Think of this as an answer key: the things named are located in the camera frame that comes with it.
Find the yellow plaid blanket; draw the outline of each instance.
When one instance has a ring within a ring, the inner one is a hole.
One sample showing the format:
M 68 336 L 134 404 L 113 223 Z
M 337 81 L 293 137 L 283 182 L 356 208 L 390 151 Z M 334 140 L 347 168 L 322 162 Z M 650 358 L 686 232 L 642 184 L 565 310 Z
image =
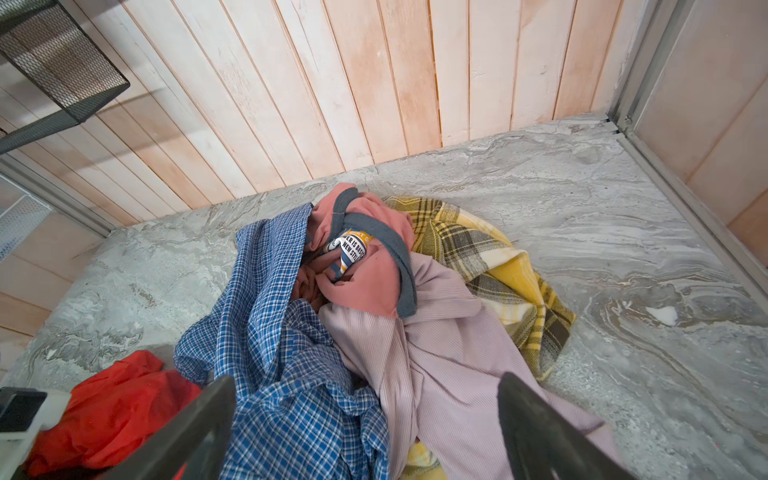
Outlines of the yellow plaid blanket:
M 390 208 L 413 219 L 413 251 L 459 272 L 469 290 L 495 311 L 540 382 L 554 366 L 576 320 L 554 290 L 496 227 L 442 200 L 389 197 Z M 421 443 L 409 451 L 401 480 L 446 478 L 439 460 Z

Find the black plastic part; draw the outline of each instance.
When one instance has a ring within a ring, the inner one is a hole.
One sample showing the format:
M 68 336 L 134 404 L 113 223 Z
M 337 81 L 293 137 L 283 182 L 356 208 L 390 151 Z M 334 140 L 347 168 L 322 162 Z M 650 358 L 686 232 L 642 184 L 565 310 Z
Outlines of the black plastic part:
M 83 123 L 131 85 L 56 0 L 0 0 L 0 55 L 61 108 L 0 134 L 0 154 Z
M 235 405 L 234 378 L 219 377 L 103 480 L 169 480 L 184 464 L 182 480 L 216 480 Z
M 512 373 L 498 385 L 498 419 L 515 480 L 635 480 Z
M 0 388 L 0 432 L 26 432 L 47 396 L 35 389 Z

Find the light pink striped shirt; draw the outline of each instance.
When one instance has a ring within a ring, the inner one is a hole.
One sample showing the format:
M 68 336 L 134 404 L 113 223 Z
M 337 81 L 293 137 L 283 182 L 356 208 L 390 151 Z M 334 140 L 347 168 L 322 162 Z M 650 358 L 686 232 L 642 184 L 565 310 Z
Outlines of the light pink striped shirt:
M 618 460 L 604 422 L 546 392 L 495 314 L 454 270 L 411 253 L 418 310 L 406 319 L 336 304 L 319 317 L 347 368 L 379 395 L 389 427 L 389 472 L 398 478 L 416 437 L 449 478 L 512 478 L 498 422 L 498 383 L 513 372 L 603 452 Z

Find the clothing label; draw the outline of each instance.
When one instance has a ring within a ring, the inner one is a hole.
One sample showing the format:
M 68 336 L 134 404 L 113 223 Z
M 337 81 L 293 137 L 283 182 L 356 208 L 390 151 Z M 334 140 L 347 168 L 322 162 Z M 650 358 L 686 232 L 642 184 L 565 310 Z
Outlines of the clothing label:
M 347 230 L 340 237 L 328 244 L 326 252 L 341 247 L 341 265 L 332 265 L 336 280 L 344 276 L 344 273 L 353 263 L 361 260 L 368 252 L 368 242 L 373 239 L 370 235 L 359 230 Z

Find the clothing pile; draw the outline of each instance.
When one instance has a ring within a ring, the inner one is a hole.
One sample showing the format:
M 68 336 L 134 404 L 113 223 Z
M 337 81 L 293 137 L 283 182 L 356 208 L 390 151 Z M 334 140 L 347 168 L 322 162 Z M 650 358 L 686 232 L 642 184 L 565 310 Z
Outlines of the clothing pile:
M 75 386 L 59 423 L 35 439 L 27 475 L 98 471 L 125 460 L 200 395 L 199 386 L 162 368 L 140 350 Z
M 483 220 L 339 184 L 243 228 L 237 247 L 174 354 L 199 385 L 235 378 L 221 478 L 511 478 L 504 372 L 618 460 L 599 418 L 537 384 L 574 315 Z

